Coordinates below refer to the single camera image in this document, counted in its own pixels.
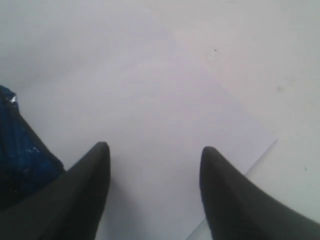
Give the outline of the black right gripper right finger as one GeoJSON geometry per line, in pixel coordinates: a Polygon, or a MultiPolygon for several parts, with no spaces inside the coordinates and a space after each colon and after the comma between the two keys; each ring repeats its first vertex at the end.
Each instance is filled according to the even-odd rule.
{"type": "Polygon", "coordinates": [[[319,223],[253,184],[216,148],[202,150],[199,188],[214,240],[318,240],[319,223]]]}

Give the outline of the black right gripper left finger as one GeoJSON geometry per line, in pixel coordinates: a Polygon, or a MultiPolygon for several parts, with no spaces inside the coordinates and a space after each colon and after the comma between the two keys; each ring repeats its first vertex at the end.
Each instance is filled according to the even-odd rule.
{"type": "Polygon", "coordinates": [[[110,148],[96,143],[44,189],[0,213],[2,240],[94,240],[111,181],[110,148]]]}

